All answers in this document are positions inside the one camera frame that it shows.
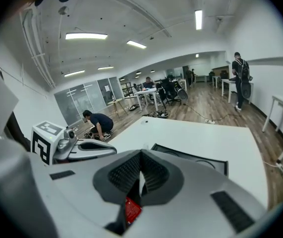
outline wooden floor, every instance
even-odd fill
[[[204,122],[205,118],[218,120],[225,117],[227,114],[236,115],[226,116],[222,120],[216,121],[216,124],[250,128],[262,154],[263,161],[274,164],[283,151],[283,139],[275,132],[271,124],[268,125],[265,133],[261,131],[265,118],[254,107],[244,102],[243,110],[239,114],[233,108],[236,101],[235,95],[232,95],[232,103],[228,103],[228,96],[222,97],[221,89],[215,89],[210,86],[210,84],[204,82],[197,83],[193,88],[188,88],[187,93],[189,96],[187,102],[188,106],[180,105],[180,103],[177,102],[174,102],[171,106],[167,106],[169,119]],[[118,109],[119,117],[117,117],[113,106],[109,106],[101,111],[101,113],[108,115],[114,121],[114,130],[111,139],[132,125],[142,115],[155,111],[154,106],[149,106],[142,111],[139,108],[134,111],[129,111],[128,107],[136,103],[136,98],[125,99],[122,102],[123,106],[126,105],[128,115],[126,115],[123,110]],[[190,107],[205,118],[199,116]],[[78,128],[79,130],[76,134],[79,138],[83,138],[89,125],[88,123],[80,123]],[[266,164],[264,164],[264,166],[268,180],[269,208],[272,208],[283,201],[283,174],[281,174],[278,168],[270,167]]]

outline backpack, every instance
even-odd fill
[[[238,77],[242,81],[249,81],[249,66],[245,60],[243,63],[239,59],[235,60],[238,63]]]

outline black pants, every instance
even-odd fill
[[[113,128],[113,122],[111,124],[109,124],[109,125],[106,125],[106,126],[105,125],[101,125],[101,128],[102,128],[102,132],[110,132],[112,130],[112,128]],[[98,132],[97,131],[97,127],[92,128],[91,132],[92,133],[97,133]]]
[[[236,81],[237,97],[238,97],[238,108],[241,109],[244,97],[241,93],[241,81]]]

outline black rubber pad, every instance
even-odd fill
[[[74,174],[75,173],[72,170],[68,170],[68,171],[63,171],[63,172],[51,174],[50,176],[51,176],[52,180],[56,180],[56,179],[69,177],[69,176],[74,175]]]
[[[215,192],[211,197],[237,233],[254,224],[254,221],[225,191]]]

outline cable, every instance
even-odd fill
[[[267,163],[267,162],[264,162],[265,164],[267,164],[267,165],[269,165],[269,166],[271,166],[271,167],[274,167],[274,168],[279,168],[279,167],[277,167],[277,166],[274,166],[274,165],[271,165],[271,164],[269,164],[269,163]]]
[[[197,113],[200,117],[206,119],[206,120],[212,120],[212,121],[220,121],[223,120],[225,117],[227,116],[233,116],[233,117],[241,117],[240,115],[234,115],[234,114],[227,114],[226,116],[220,118],[220,119],[208,119],[204,116],[202,116],[200,113],[198,113],[194,108],[190,107],[189,105],[187,105],[186,103],[183,103],[183,105],[187,106],[188,108],[190,108],[191,110],[193,110],[195,113]]]

